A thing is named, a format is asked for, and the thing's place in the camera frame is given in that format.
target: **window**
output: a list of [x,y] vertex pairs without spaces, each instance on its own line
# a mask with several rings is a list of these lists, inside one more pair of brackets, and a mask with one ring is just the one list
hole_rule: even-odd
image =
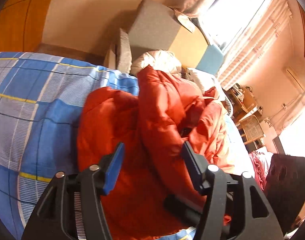
[[279,138],[287,155],[305,157],[305,111]]
[[222,51],[242,31],[264,0],[216,0],[199,17],[200,26]]

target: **cloth on headboard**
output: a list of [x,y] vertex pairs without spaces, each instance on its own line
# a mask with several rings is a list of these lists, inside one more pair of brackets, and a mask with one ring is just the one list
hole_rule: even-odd
[[267,152],[266,147],[249,153],[255,171],[254,179],[262,190],[264,190],[266,186],[266,177],[270,168],[272,156],[273,153]]

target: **striped fabric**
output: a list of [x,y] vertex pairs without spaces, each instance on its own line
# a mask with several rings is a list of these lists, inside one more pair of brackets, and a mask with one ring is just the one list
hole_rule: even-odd
[[0,53],[0,219],[16,239],[54,174],[78,172],[79,116],[88,94],[104,86],[139,92],[137,78],[117,70],[46,54]]

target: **red fabric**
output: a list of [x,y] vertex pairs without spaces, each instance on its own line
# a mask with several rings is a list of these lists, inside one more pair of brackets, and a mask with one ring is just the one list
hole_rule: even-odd
[[262,190],[264,190],[266,186],[266,177],[270,168],[272,156],[273,153],[267,151],[261,152],[260,149],[249,153],[255,172],[254,179]]
[[[83,109],[78,133],[78,165],[84,170],[125,143],[125,158],[116,186],[102,198],[114,240],[152,239],[183,228],[163,208],[165,197],[181,195],[199,206],[180,150],[188,140],[196,153],[225,172],[228,154],[222,104],[204,98],[192,82],[152,67],[138,74],[139,96],[108,87],[93,91]],[[214,90],[204,96],[214,95]],[[185,138],[184,128],[191,128]]]

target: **wooden chair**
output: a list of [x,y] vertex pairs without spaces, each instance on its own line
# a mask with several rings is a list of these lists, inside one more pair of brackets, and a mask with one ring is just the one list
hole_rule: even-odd
[[238,129],[243,129],[242,137],[246,137],[244,144],[251,143],[265,136],[260,123],[254,115],[241,120],[237,125]]

